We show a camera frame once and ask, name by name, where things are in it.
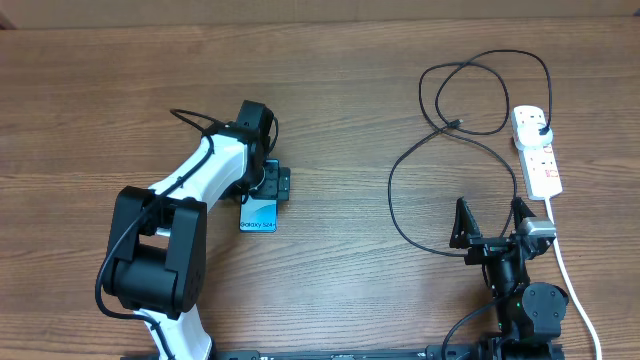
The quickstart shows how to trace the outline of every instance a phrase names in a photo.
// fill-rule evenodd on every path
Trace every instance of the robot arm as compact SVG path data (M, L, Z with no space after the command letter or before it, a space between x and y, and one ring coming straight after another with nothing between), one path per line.
M266 106L245 101L237 121L206 129L198 149L175 172L149 189L127 186L116 199L108 255L126 229L135 226L105 264L101 285L124 308L153 318L176 359L206 360L215 352L195 306L206 273L207 213L226 195L288 200L289 169L266 161L273 120ZM157 199L209 152L205 136L213 140L213 155L182 186ZM136 222L154 200L159 205ZM169 237L167 249L140 243L140 235L154 234ZM157 329L147 326L160 351L155 358L168 359Z

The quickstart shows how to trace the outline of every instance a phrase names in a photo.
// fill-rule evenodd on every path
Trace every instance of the tabletop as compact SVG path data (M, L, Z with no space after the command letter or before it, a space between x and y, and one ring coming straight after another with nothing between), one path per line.
M551 70L564 186L553 206L565 262L605 358L637 358L639 34L634 18L0 31L0 358L153 350L143 324L106 318L94 302L115 197L164 178L196 149L200 134L169 108L234 120L245 99L280 120L273 154L291 168L291 200L273 234L239 233L233 201L209 213L198 308L218 348L440 344L490 294L478 267L399 236L387 180L395 160L431 131L417 101L422 71L497 48L533 52ZM534 60L496 54L480 62L504 77L511 106L548 111ZM434 116L447 74L425 81ZM465 69L441 108L487 130L503 120L505 100L493 75ZM526 197L510 125L475 139L513 166ZM400 226L439 250L448 250L458 197L485 235L497 235L512 191L493 157L444 137L407 158L393 186ZM542 204L527 202L544 215ZM528 268L533 281L566 288L552 251ZM593 356L572 305L562 328L556 343L568 359ZM485 314L452 343L495 330L495 315Z

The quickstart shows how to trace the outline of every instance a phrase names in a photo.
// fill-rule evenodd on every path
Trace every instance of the white power strip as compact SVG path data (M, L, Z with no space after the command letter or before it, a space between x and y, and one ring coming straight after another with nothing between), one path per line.
M539 128L546 124L544 112L535 106L518 106L513 109L511 114L511 124L513 125L513 140L520 154L522 173L527 185L529 199L544 200L547 216L555 223L550 199L562 192L562 183L558 173L558 164L551 147L553 133L549 130L547 134L540 135L538 131ZM569 289L573 303L593 338L596 359L602 360L600 339L573 289L571 279L562 259L557 234L556 240L553 242L553 249L556 253L562 278Z

